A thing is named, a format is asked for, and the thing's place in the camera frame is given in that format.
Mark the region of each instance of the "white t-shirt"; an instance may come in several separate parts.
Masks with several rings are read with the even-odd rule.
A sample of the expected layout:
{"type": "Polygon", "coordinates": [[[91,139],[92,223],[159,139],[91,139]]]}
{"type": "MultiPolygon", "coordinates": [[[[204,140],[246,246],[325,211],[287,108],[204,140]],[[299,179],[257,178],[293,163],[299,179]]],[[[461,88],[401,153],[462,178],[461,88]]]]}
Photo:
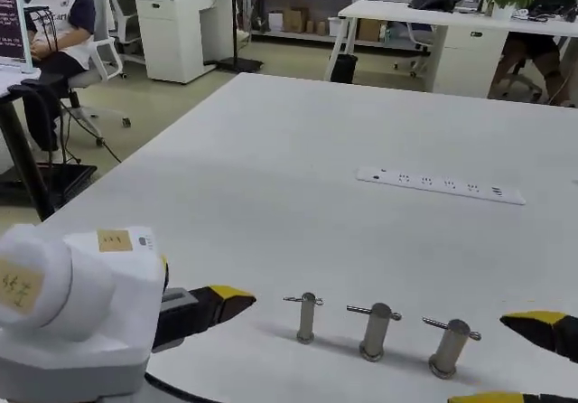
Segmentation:
{"type": "MultiPolygon", "coordinates": [[[[34,41],[46,43],[54,49],[58,47],[55,39],[59,40],[78,28],[85,29],[90,34],[94,33],[96,11],[93,0],[26,0],[26,2],[30,5],[48,6],[54,19],[56,34],[45,11],[26,13],[26,28],[35,32],[34,41]]],[[[92,40],[91,35],[85,42],[59,51],[67,53],[87,70],[90,58],[89,44],[92,40]]]]}

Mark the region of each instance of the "desk drawer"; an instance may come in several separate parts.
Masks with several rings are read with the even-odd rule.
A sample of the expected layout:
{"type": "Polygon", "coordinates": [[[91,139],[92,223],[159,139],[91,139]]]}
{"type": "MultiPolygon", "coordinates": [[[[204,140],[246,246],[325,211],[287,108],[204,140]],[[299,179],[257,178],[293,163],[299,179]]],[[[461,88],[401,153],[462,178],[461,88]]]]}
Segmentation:
{"type": "Polygon", "coordinates": [[[176,3],[172,0],[137,0],[136,12],[139,17],[176,20],[176,3]]]}
{"type": "Polygon", "coordinates": [[[508,37],[507,31],[450,26],[445,36],[444,47],[468,51],[501,49],[506,37],[508,37]]]}

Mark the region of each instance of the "paper label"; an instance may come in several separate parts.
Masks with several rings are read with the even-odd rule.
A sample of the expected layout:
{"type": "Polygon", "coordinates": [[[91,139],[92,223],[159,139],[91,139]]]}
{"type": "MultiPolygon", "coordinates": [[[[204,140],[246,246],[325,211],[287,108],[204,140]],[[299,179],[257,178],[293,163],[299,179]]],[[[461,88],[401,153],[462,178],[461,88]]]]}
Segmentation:
{"type": "Polygon", "coordinates": [[[132,251],[128,230],[97,230],[98,250],[100,252],[132,251]]]}
{"type": "Polygon", "coordinates": [[[0,257],[0,304],[17,313],[30,314],[42,291],[43,282],[43,272],[0,257]]]}

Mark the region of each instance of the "person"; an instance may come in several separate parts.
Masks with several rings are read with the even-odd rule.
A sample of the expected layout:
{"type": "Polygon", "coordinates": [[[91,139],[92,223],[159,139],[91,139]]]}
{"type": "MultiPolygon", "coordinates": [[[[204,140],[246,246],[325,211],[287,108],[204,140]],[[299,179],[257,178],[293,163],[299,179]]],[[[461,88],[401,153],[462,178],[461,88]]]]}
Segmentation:
{"type": "Polygon", "coordinates": [[[26,29],[33,65],[41,70],[40,81],[50,82],[50,91],[40,92],[48,109],[42,114],[40,101],[23,97],[26,123],[33,140],[42,150],[41,161],[49,157],[62,162],[55,133],[55,119],[61,116],[59,98],[68,95],[68,79],[89,68],[90,42],[93,40],[96,10],[93,0],[26,0],[29,5],[45,5],[45,11],[26,13],[26,29]]]}
{"type": "Polygon", "coordinates": [[[492,88],[497,86],[509,70],[529,58],[544,77],[545,87],[552,105],[574,108],[560,71],[560,51],[551,35],[510,33],[504,44],[502,59],[498,63],[492,88]]]}

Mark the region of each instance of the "black bag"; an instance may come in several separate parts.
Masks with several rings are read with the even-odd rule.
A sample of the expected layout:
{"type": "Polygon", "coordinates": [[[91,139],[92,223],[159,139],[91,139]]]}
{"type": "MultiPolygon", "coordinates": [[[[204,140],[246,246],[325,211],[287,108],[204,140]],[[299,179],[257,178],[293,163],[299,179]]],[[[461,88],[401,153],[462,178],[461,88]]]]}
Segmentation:
{"type": "Polygon", "coordinates": [[[437,12],[452,13],[455,5],[461,0],[412,0],[410,8],[416,10],[434,10],[437,12]]]}

